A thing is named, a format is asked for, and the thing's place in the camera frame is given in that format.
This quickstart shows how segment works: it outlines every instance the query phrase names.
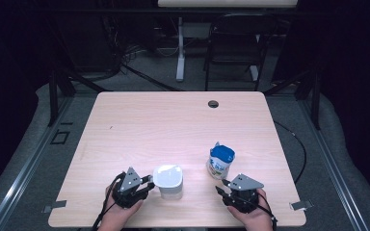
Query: metal rail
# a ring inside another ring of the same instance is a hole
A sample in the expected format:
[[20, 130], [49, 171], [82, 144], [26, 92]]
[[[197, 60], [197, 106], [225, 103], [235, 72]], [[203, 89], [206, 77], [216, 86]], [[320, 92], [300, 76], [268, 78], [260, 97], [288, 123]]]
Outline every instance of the metal rail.
[[357, 207], [356, 202], [354, 201], [354, 198], [353, 198], [353, 195], [351, 194], [350, 189], [345, 183], [345, 180], [341, 174], [341, 171], [339, 170], [334, 158], [332, 157], [332, 154], [326, 143], [326, 140], [324, 139], [324, 135], [322, 131], [317, 130], [314, 127], [311, 121], [310, 115], [309, 115], [310, 109], [308, 105], [302, 100], [298, 102], [299, 102], [300, 108], [303, 111], [308, 127], [311, 129], [312, 133], [314, 134], [314, 137], [316, 138], [317, 142], [320, 145], [327, 172], [330, 175], [330, 179], [335, 186], [338, 196], [342, 202], [342, 205], [344, 206], [344, 209], [348, 215], [348, 218], [350, 219], [351, 224], [354, 227], [354, 230], [367, 231], [368, 227]]
[[22, 170], [19, 172], [16, 179], [14, 180], [11, 188], [8, 190], [8, 193], [6, 194], [4, 200], [0, 205], [0, 230], [5, 229], [5, 225], [8, 222], [8, 219], [11, 216], [14, 208], [16, 207], [17, 202], [23, 195], [26, 187], [32, 179], [36, 169], [38, 168], [40, 160], [44, 155], [44, 148], [51, 141], [51, 138], [56, 134], [57, 128], [60, 125], [60, 121], [65, 116], [67, 109], [70, 107], [71, 101], [72, 98], [65, 98], [65, 101], [60, 107], [58, 119], [51, 127], [47, 127], [35, 153], [32, 154], [26, 161]]

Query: hole in table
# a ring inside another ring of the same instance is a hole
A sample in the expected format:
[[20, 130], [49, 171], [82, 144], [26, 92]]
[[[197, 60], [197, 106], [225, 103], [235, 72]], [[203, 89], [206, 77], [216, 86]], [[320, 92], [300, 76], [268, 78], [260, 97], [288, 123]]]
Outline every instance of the hole in table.
[[219, 103], [216, 100], [211, 100], [211, 101], [208, 102], [208, 106], [209, 106], [209, 108], [218, 108]]

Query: human hand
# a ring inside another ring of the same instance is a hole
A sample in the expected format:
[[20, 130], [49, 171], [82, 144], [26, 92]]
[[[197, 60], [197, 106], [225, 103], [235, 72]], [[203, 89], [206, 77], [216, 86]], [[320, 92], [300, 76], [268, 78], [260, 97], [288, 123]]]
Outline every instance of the human hand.
[[124, 209], [121, 208], [119, 205], [115, 204], [115, 201], [112, 196], [109, 196], [107, 200], [106, 209], [110, 208], [107, 213], [103, 216], [100, 226], [98, 227], [98, 231], [119, 231], [121, 230], [125, 223], [133, 216], [143, 205], [143, 200], [139, 200], [135, 203], [131, 208]]
[[[257, 189], [257, 192], [262, 196], [259, 196], [259, 205], [263, 208], [269, 210], [264, 198], [266, 198], [266, 193]], [[239, 219], [248, 231], [272, 231], [272, 220], [270, 216], [263, 210], [257, 208], [248, 214], [240, 213], [235, 207], [227, 206], [228, 211], [237, 219]]]

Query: black cable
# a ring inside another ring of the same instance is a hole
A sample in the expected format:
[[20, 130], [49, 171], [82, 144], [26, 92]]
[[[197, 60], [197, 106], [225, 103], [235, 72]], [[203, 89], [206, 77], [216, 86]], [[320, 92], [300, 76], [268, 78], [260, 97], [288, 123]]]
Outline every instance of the black cable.
[[166, 84], [163, 84], [145, 74], [143, 74], [142, 72], [136, 70], [136, 69], [133, 69], [131, 68], [130, 66], [128, 66], [127, 64], [121, 64], [122, 66], [124, 66], [126, 69], [128, 69], [129, 71], [133, 72], [134, 74], [140, 76], [141, 78], [149, 81], [151, 84], [157, 86], [157, 87], [160, 87], [160, 88], [163, 88], [165, 90], [171, 90], [171, 91], [184, 91], [184, 90], [181, 90], [181, 89], [177, 89], [177, 88], [174, 88], [174, 87], [171, 87], [171, 86], [168, 86]]
[[280, 126], [280, 127], [284, 128], [286, 131], [290, 132], [290, 133], [291, 133], [291, 135], [293, 135], [293, 137], [294, 137], [294, 138], [299, 142], [300, 146], [301, 146], [301, 147], [302, 147], [302, 149], [303, 149], [303, 152], [304, 152], [304, 162], [303, 162], [303, 166], [302, 166], [302, 169], [300, 170], [299, 175], [298, 175], [298, 176], [297, 176], [297, 178], [294, 180], [294, 184], [297, 184], [297, 182], [299, 182], [300, 178], [302, 177], [302, 174], [303, 174], [304, 169], [305, 169], [305, 165], [306, 165], [306, 163], [307, 163], [307, 152], [306, 152], [306, 150], [305, 150], [304, 144], [303, 144], [303, 143], [302, 143], [302, 141], [297, 137], [297, 135], [296, 135], [294, 132], [292, 132], [290, 129], [288, 129], [286, 126], [282, 125], [281, 123], [279, 123], [279, 122], [277, 122], [277, 121], [275, 121], [275, 120], [273, 120], [273, 122], [274, 122], [275, 124], [277, 124], [278, 126]]
[[118, 176], [116, 176], [116, 178], [111, 183], [111, 185], [109, 187], [109, 190], [107, 191], [106, 198], [104, 199], [103, 208], [101, 209], [101, 213], [98, 215], [97, 219], [95, 220], [94, 224], [92, 225], [92, 231], [97, 230], [97, 226], [101, 222], [101, 220], [103, 219], [104, 215], [111, 209], [111, 207], [113, 207], [116, 204], [116, 203], [114, 203], [108, 209], [106, 209], [106, 207], [107, 207], [107, 201], [108, 201], [108, 198], [110, 197], [111, 191], [113, 190], [113, 186], [114, 186], [114, 184], [116, 184], [116, 181], [120, 177], [121, 177], [121, 174], [118, 175]]
[[97, 77], [85, 77], [87, 80], [90, 80], [92, 82], [97, 82], [101, 80], [110, 79], [111, 77], [117, 75], [119, 72], [117, 70], [112, 70], [108, 73], [105, 73], [104, 75], [97, 76]]
[[269, 202], [267, 202], [267, 199], [262, 194], [260, 194], [259, 192], [258, 192], [258, 194], [266, 202], [266, 205], [267, 205], [267, 207], [269, 209], [266, 209], [266, 208], [264, 208], [263, 206], [261, 206], [259, 204], [253, 204], [250, 201], [248, 201], [248, 200], [246, 200], [246, 199], [244, 199], [242, 197], [239, 197], [239, 196], [235, 196], [235, 197], [237, 197], [237, 199], [240, 199], [240, 200], [242, 200], [245, 203], [248, 203], [250, 205], [256, 206], [257, 208], [259, 208], [260, 210], [262, 210], [263, 212], [265, 212], [266, 214], [268, 214], [269, 217], [270, 217], [270, 219], [271, 219], [271, 221], [272, 221], [273, 231], [276, 231], [277, 228], [278, 228], [278, 220], [276, 219], [275, 215], [273, 215], [272, 209], [270, 208], [270, 205], [269, 205]]

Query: desk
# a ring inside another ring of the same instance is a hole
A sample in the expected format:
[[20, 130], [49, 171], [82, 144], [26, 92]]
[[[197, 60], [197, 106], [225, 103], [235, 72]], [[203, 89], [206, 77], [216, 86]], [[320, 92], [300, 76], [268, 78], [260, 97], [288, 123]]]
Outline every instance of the desk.
[[[210, 108], [216, 100], [219, 107]], [[260, 92], [102, 92], [92, 108], [57, 201], [53, 227], [92, 226], [105, 188], [133, 167], [143, 177], [155, 167], [183, 169], [183, 197], [164, 200], [157, 188], [126, 227], [240, 227], [226, 209], [205, 163], [215, 143], [236, 158], [228, 174], [264, 184], [278, 226], [305, 224], [299, 201], [265, 97]]]
[[[298, 0], [158, 0], [158, 6], [162, 8], [284, 8], [292, 9]], [[185, 56], [183, 49], [183, 22], [182, 17], [178, 21], [178, 65], [176, 68], [176, 81], [184, 80]]]

